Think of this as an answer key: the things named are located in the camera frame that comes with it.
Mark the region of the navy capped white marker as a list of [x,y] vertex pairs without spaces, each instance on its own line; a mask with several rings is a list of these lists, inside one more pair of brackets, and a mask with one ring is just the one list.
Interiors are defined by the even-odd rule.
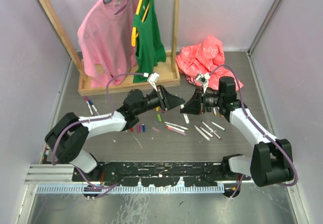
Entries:
[[98,112],[97,108],[95,107],[95,105],[93,104],[93,102],[91,100],[88,100],[90,106],[93,108],[93,110],[95,111],[95,113],[97,115],[100,115],[100,113]]

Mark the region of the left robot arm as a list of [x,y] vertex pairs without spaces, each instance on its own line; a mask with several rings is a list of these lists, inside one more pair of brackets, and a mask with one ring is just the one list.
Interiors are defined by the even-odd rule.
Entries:
[[71,164],[81,170],[88,181],[95,182],[101,176],[101,169],[94,156],[83,150],[87,139],[129,130],[139,122],[138,116],[142,113],[157,107],[171,110],[184,103],[183,98],[169,93],[162,85],[148,95],[134,89],[127,94],[123,105],[110,114],[93,117],[65,114],[44,140],[52,150],[53,164]]

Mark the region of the brown marker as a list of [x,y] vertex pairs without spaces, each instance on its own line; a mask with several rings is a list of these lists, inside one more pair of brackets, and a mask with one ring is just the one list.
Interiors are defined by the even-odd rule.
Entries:
[[222,140],[222,137],[215,130],[213,130],[207,123],[202,121],[202,124],[210,131],[210,133],[214,134],[219,140]]

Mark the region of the green marker cap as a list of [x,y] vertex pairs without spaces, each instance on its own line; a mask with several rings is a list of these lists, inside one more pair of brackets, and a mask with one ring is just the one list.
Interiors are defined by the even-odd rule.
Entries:
[[157,118],[158,118],[159,122],[162,122],[162,118],[161,118],[160,114],[157,115]]

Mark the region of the pink pen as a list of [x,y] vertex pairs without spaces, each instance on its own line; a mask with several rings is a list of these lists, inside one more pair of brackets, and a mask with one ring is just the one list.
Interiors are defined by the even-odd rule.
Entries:
[[177,130],[177,129],[169,127],[169,126],[167,127],[167,129],[170,131],[176,132],[178,134],[184,135],[184,136],[186,135],[185,131],[182,131],[182,130]]

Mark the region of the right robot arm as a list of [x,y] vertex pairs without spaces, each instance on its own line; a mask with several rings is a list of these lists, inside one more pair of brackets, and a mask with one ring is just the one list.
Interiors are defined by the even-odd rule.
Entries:
[[251,177],[259,187],[296,180],[290,142],[278,139],[259,124],[242,100],[238,99],[234,78],[221,77],[217,93],[206,91],[208,80],[208,74],[197,75],[196,81],[200,86],[196,87],[181,113],[201,115],[217,107],[220,114],[235,126],[253,147],[250,158],[241,154],[223,157],[223,178],[231,181],[242,174]]

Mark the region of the green capped marker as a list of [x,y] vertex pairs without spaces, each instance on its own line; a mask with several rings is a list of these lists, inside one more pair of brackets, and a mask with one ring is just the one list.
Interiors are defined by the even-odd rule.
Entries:
[[171,126],[174,126],[174,127],[180,128],[180,129],[183,129],[183,130],[189,130],[187,127],[180,126],[178,124],[174,124],[174,123],[170,123],[170,122],[166,122],[166,121],[164,121],[164,123],[167,124],[167,125],[171,125]]

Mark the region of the grey capped white marker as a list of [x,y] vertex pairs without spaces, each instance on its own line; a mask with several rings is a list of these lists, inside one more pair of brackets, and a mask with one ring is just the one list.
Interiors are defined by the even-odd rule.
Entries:
[[184,134],[185,135],[185,130],[183,130],[181,128],[178,128],[178,127],[175,127],[175,126],[172,126],[172,125],[168,125],[168,124],[166,124],[166,127],[168,129],[171,129],[172,131],[176,131],[178,133],[181,133],[181,134]]

